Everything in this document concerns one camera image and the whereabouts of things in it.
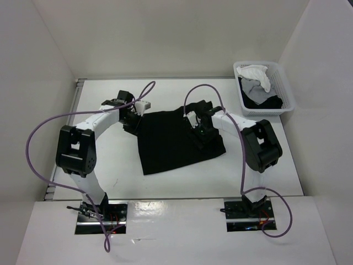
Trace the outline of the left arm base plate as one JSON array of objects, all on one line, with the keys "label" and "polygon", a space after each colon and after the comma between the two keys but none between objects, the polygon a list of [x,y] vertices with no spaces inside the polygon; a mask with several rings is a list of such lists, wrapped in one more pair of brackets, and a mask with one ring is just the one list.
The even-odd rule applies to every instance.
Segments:
[{"label": "left arm base plate", "polygon": [[125,234],[128,212],[127,201],[110,201],[107,213],[99,211],[97,214],[91,206],[82,203],[79,207],[67,206],[67,209],[76,211],[77,221],[76,235],[98,235],[103,234],[99,219],[103,222],[105,230],[111,235]]}]

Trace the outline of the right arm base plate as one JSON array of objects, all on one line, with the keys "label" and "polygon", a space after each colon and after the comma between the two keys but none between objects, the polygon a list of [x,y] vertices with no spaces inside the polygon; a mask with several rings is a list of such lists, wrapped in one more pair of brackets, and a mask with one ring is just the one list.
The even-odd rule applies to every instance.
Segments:
[{"label": "right arm base plate", "polygon": [[264,224],[264,230],[277,229],[272,203],[269,199],[253,212],[246,211],[245,202],[240,199],[225,200],[220,212],[225,214],[228,232],[261,231]]}]

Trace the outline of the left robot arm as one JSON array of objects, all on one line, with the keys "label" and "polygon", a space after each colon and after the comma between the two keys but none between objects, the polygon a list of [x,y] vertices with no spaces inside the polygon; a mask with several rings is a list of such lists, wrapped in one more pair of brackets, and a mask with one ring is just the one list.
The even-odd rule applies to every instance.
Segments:
[{"label": "left robot arm", "polygon": [[105,100],[97,113],[74,126],[61,128],[58,138],[56,165],[70,175],[78,189],[83,191],[83,210],[89,210],[96,220],[109,216],[108,195],[101,188],[94,168],[97,164],[96,140],[108,128],[121,123],[133,135],[150,102],[137,101],[128,91],[119,91],[114,99]]}]

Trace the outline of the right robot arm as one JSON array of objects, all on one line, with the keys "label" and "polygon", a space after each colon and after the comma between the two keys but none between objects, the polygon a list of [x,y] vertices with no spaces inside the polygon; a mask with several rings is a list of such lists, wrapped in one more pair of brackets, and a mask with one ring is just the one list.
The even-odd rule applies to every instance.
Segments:
[{"label": "right robot arm", "polygon": [[267,199],[263,180],[266,170],[274,167],[283,154],[279,140],[268,120],[254,121],[235,115],[223,106],[214,107],[204,100],[195,110],[184,109],[189,137],[198,149],[215,147],[221,141],[220,131],[240,140],[242,176],[241,208],[244,215],[255,216]]}]

